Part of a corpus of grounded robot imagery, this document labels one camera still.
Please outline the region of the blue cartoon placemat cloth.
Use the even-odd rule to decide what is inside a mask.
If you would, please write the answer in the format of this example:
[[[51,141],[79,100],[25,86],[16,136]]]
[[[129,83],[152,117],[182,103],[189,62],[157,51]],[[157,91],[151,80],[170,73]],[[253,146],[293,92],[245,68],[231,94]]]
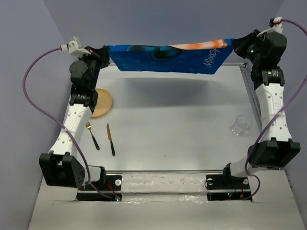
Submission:
[[[121,71],[214,74],[233,51],[233,39],[202,43],[110,46],[110,58]]]

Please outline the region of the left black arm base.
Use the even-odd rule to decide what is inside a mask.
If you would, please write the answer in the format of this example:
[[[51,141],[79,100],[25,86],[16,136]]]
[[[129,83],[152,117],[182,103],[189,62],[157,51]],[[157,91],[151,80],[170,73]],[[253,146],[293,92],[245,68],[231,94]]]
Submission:
[[[104,167],[90,166],[92,186],[83,185],[76,194],[78,201],[104,201],[121,202],[122,201],[122,175],[118,173],[107,173]]]

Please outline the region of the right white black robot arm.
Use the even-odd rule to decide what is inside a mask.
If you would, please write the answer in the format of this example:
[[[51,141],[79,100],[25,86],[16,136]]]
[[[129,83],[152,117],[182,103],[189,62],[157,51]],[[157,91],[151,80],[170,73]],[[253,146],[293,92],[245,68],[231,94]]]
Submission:
[[[284,112],[285,79],[278,63],[286,49],[286,37],[276,31],[254,30],[233,40],[232,45],[238,56],[252,63],[251,79],[260,104],[262,131],[246,157],[224,167],[221,183],[227,188],[249,174],[283,168],[301,149],[292,139]]]

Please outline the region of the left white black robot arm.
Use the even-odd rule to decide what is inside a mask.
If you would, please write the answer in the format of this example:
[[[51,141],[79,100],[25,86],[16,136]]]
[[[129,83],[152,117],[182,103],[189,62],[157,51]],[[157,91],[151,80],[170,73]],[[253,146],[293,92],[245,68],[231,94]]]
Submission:
[[[77,155],[84,158],[79,143],[86,123],[97,105],[98,93],[95,90],[101,69],[109,65],[109,47],[85,48],[83,54],[69,67],[71,75],[71,94],[68,111],[61,131],[48,153],[39,157],[39,165],[46,184],[49,186],[80,188],[90,183],[101,189],[106,185],[106,177],[101,173],[90,176],[88,163],[80,163]]]

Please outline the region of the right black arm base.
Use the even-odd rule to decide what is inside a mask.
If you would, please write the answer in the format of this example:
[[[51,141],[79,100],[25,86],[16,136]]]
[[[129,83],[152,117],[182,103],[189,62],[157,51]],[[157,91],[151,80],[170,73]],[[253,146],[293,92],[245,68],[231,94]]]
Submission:
[[[252,200],[248,179],[231,176],[230,164],[220,174],[207,174],[204,186],[208,201]]]

